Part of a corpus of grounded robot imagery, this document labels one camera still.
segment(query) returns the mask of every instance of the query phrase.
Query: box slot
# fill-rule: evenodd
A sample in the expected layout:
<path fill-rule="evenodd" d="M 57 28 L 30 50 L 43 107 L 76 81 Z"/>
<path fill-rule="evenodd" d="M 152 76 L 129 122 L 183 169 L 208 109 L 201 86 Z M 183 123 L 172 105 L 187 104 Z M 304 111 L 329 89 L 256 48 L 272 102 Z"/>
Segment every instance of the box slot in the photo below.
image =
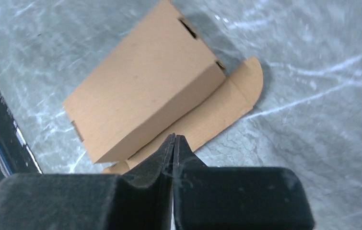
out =
<path fill-rule="evenodd" d="M 70 123 L 73 125 L 73 127 L 74 127 L 76 133 L 78 134 L 79 139 L 81 140 L 81 142 L 83 142 L 83 141 L 84 141 L 83 136 L 82 136 L 82 134 L 79 132 L 79 129 L 78 129 L 78 127 L 76 126 L 75 121 L 71 121 Z"/>
<path fill-rule="evenodd" d="M 191 34 L 191 36 L 197 40 L 198 34 L 192 30 L 192 28 L 188 25 L 188 23 L 186 23 L 185 19 L 179 18 L 178 20 L 185 27 L 185 29 L 188 30 L 188 32 Z"/>
<path fill-rule="evenodd" d="M 218 65 L 222 71 L 226 70 L 226 67 L 224 66 L 224 64 L 221 61 L 217 60 L 216 65 Z"/>

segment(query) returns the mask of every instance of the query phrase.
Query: curved cardboard flap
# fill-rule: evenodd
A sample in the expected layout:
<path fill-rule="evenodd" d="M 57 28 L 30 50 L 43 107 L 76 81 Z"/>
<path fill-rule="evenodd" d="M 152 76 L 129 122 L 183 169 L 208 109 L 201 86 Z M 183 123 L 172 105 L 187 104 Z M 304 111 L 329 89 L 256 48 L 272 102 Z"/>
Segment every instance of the curved cardboard flap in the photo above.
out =
<path fill-rule="evenodd" d="M 250 57 L 202 104 L 169 126 L 131 158 L 121 162 L 128 169 L 119 163 L 106 168 L 104 172 L 127 172 L 153 154 L 171 133 L 184 135 L 192 151 L 197 150 L 252 110 L 262 88 L 263 72 L 260 62 L 257 58 Z"/>

